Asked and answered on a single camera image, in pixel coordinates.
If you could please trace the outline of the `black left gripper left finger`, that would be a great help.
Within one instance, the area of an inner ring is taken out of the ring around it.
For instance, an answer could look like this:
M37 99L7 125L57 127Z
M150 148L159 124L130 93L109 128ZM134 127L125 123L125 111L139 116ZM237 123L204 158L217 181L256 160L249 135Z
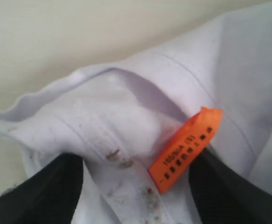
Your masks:
M62 154L0 196L0 224L69 224L83 185L83 159Z

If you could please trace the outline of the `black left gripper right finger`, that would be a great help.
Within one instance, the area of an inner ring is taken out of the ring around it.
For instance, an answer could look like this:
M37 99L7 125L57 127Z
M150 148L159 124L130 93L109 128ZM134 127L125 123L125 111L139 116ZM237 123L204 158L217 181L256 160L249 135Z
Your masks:
M272 224L272 195L207 149L190 164L189 184L204 224Z

